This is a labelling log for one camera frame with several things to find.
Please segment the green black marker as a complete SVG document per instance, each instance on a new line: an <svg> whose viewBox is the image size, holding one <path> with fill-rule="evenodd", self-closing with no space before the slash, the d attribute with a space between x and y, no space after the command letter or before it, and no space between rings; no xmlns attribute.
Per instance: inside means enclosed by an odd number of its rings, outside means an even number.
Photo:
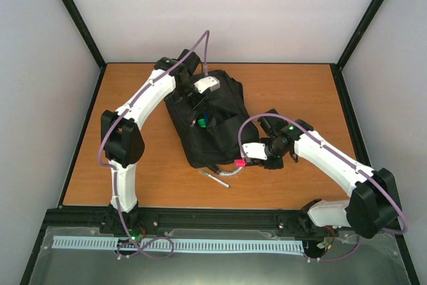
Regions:
<svg viewBox="0 0 427 285"><path fill-rule="evenodd" d="M197 124L198 124L201 128L206 128L206 122L205 122L205 119L198 119Z"/></svg>

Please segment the pink black highlighter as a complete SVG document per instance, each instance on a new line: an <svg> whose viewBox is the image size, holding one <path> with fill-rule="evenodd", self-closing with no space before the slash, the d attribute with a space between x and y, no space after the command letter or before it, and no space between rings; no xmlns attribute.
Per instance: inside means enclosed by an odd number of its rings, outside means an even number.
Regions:
<svg viewBox="0 0 427 285"><path fill-rule="evenodd" d="M245 159L238 159L238 160L234 160L234 165L237 168L245 168L245 167L249 167L249 166L256 166L257 163L253 162L251 160L247 161Z"/></svg>

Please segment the black student bag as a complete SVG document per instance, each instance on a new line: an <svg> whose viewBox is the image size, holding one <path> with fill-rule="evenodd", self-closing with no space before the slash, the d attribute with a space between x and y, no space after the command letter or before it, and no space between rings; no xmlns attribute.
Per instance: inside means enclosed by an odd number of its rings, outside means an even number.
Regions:
<svg viewBox="0 0 427 285"><path fill-rule="evenodd" d="M220 88L207 93L206 104L194 110L174 92L165 105L180 138L186 159L193 168L228 165L240 158L238 131L249 118L244 104L243 85L224 70L209 73L220 81ZM206 128L197 121L208 114Z"/></svg>

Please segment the silver pen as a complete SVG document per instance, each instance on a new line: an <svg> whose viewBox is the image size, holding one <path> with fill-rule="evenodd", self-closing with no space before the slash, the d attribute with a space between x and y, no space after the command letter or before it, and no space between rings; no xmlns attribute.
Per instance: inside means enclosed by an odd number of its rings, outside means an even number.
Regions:
<svg viewBox="0 0 427 285"><path fill-rule="evenodd" d="M213 181L219 183L220 185L222 185L225 188L231 188L231 186L229 184L227 184L226 182L224 182L223 180L215 177L214 175L210 174L209 172L205 171L205 170L199 170L199 172L201 174L203 174L204 176L212 179Z"/></svg>

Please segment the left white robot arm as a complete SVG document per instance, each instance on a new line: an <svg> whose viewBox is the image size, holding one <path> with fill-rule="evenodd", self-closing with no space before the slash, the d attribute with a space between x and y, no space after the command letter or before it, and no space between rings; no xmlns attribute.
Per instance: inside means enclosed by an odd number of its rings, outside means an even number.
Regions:
<svg viewBox="0 0 427 285"><path fill-rule="evenodd" d="M185 49L178 59L163 57L157 61L145 83L122 106L101 114L101 143L97 152L99 165L111 171L110 204L119 213L115 225L124 233L134 232L139 217L135 191L136 167L145 151L141 129L153 110L176 90L184 97L203 99L203 94L219 81L203 75L193 84L190 77L200 64L194 50Z"/></svg>

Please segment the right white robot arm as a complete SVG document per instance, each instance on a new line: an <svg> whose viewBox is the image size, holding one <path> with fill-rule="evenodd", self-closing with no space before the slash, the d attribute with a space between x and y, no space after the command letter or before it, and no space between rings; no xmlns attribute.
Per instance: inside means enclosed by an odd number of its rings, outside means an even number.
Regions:
<svg viewBox="0 0 427 285"><path fill-rule="evenodd" d="M294 162L304 159L332 179L347 195L338 201L313 200L301 210L302 229L313 227L351 228L364 238L379 232L400 234L395 228L403 218L393 174L385 168L374 170L357 162L326 141L302 119L292 121L275 110L260 114L258 123L266 136L258 141L240 141L242 157L265 168L280 169L289 155Z"/></svg>

